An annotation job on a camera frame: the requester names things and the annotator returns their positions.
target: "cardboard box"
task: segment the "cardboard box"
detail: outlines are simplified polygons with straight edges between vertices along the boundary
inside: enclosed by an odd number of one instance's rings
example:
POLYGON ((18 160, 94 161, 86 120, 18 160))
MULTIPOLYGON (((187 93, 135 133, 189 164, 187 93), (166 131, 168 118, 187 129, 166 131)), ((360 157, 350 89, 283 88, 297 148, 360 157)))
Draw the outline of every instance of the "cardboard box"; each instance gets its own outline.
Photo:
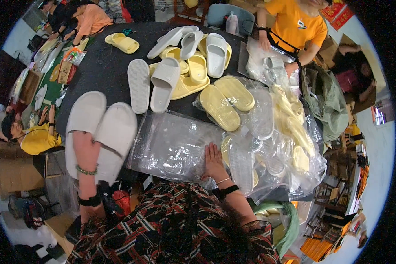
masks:
POLYGON ((73 244, 70 243, 64 234, 75 219, 68 213, 59 214, 53 218, 45 220, 46 226, 50 229, 57 243, 64 249, 66 255, 70 255, 73 244))

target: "orange t-shirt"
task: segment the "orange t-shirt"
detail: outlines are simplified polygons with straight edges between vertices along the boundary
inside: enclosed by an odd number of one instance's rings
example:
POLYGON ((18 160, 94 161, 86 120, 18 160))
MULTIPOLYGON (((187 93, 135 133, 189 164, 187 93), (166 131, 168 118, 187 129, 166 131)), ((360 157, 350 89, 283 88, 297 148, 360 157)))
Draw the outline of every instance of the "orange t-shirt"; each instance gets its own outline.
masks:
POLYGON ((78 19, 78 35, 86 36, 97 33, 104 26, 113 24, 104 10, 95 4, 86 5, 85 12, 78 19))
MULTIPOLYGON (((271 30, 290 45, 302 50, 308 40, 319 47, 323 44, 327 36, 327 25, 323 18, 320 15, 308 16, 299 8, 296 0, 271 0, 266 3, 266 9, 276 16, 271 30)), ((274 34, 271 36, 280 47, 290 52, 294 51, 274 34)))

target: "green cloth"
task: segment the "green cloth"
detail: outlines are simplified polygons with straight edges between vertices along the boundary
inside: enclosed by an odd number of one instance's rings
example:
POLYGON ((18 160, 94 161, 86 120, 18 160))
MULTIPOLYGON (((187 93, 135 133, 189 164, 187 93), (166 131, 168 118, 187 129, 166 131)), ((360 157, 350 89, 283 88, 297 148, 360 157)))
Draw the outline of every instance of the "green cloth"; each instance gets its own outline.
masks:
POLYGON ((265 210, 274 209, 274 208, 284 208, 286 213, 290 216, 288 229, 286 230, 285 235, 279 242, 274 243, 279 253, 280 258, 282 258, 285 253, 288 251, 290 246, 295 242, 296 238, 299 234, 299 217, 298 211, 295 206, 289 202, 277 202, 266 200, 260 203, 259 205, 255 205, 254 203, 249 203, 251 205, 254 213, 259 213, 265 210))
POLYGON ((331 71, 311 63, 302 67, 301 80, 311 114, 324 126, 323 141, 336 140, 349 123, 345 97, 336 77, 331 71))

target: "silver bracelet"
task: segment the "silver bracelet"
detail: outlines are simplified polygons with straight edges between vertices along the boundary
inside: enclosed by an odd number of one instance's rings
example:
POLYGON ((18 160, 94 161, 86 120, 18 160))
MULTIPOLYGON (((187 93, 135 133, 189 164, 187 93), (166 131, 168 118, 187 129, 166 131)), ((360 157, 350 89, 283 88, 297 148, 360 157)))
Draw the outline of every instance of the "silver bracelet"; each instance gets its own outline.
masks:
POLYGON ((225 181, 230 180, 230 179, 232 179, 232 177, 228 177, 227 179, 221 180, 220 182, 217 182, 216 185, 219 185, 220 183, 225 182, 225 181))

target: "yellow t-shirt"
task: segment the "yellow t-shirt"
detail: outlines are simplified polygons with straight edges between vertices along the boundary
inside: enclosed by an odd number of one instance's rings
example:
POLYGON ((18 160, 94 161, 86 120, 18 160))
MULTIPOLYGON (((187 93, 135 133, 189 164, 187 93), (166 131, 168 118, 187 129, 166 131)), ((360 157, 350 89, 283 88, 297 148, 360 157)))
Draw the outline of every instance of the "yellow t-shirt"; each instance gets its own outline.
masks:
POLYGON ((25 130, 27 133, 21 142, 21 149, 30 155, 38 155, 43 151, 62 144, 62 138, 54 131, 54 135, 48 133, 49 123, 36 125, 25 130))
MULTIPOLYGON (((299 8, 296 0, 271 0, 266 3, 266 9, 276 16, 271 30, 290 45, 302 50, 308 40, 319 47, 323 44, 327 36, 327 25, 323 18, 308 16, 299 8)), ((280 47, 290 52, 294 51, 274 34, 271 36, 280 47)))

